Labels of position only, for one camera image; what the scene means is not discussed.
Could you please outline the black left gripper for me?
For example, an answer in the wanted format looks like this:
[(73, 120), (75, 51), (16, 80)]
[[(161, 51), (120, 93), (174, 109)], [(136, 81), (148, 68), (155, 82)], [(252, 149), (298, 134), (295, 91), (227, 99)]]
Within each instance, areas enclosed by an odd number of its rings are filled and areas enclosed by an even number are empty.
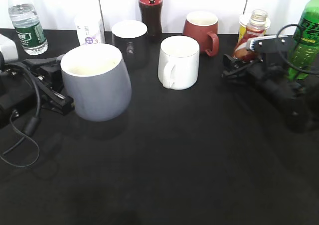
[(11, 63), (0, 58), (1, 128), (9, 124), (12, 112), (23, 115), (35, 107), (39, 117), (41, 109), (61, 115), (74, 110), (73, 99), (61, 94), (64, 88), (60, 66), (63, 56)]

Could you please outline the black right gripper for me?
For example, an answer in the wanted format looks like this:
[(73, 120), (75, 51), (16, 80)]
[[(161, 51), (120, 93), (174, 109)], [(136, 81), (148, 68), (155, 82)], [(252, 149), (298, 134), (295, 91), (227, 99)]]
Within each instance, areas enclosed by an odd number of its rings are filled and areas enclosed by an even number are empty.
[(277, 109), (290, 131), (304, 133), (319, 128), (318, 83), (289, 82), (280, 64), (268, 64), (260, 59), (244, 62), (225, 54), (223, 66), (222, 78), (258, 91)]

